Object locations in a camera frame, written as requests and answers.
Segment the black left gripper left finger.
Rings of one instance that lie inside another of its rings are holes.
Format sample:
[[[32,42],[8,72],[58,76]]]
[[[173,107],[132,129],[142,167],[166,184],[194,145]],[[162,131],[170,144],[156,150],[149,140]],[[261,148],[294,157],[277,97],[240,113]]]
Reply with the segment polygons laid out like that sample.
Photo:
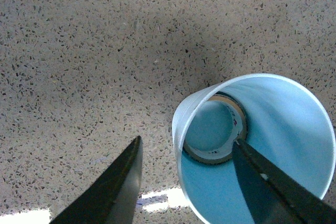
[[[51,223],[132,223],[141,187],[142,161],[143,143],[137,136]]]

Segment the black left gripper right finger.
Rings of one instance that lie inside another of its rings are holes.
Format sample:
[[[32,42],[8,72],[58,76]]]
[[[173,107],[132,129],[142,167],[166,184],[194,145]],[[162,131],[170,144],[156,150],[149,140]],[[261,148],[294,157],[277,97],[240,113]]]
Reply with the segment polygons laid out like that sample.
[[[246,141],[233,143],[241,192],[255,223],[335,223],[335,209],[298,184]]]

